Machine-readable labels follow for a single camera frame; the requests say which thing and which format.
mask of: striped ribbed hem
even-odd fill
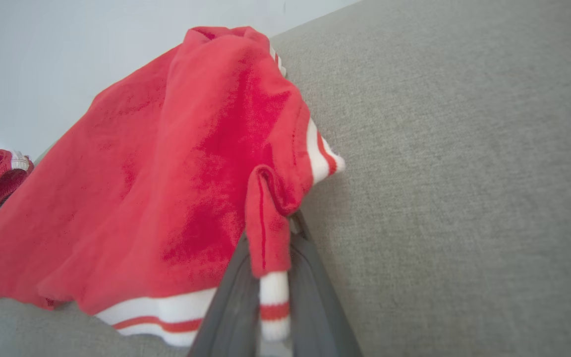
[[[331,150],[312,119],[308,122],[306,142],[314,185],[345,169],[345,160]]]
[[[270,56],[277,63],[277,66],[279,67],[279,72],[281,72],[281,75],[283,75],[283,77],[285,77],[287,70],[283,65],[281,65],[281,57],[279,57],[279,55],[277,55],[277,52],[275,51],[274,48],[272,48],[272,46],[270,47]]]
[[[206,315],[215,288],[170,297],[140,297],[96,314],[123,335],[156,335],[172,346],[190,346]]]
[[[278,341],[290,335],[290,301],[287,271],[261,277],[259,287],[261,335],[267,341]]]
[[[27,156],[17,150],[10,151],[12,158],[10,159],[10,169],[11,170],[23,170],[28,171],[30,169],[30,160]]]

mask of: gray sofa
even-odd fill
[[[272,39],[347,162],[303,206],[366,356],[571,356],[571,1],[363,1]],[[0,300],[0,356],[180,356]]]

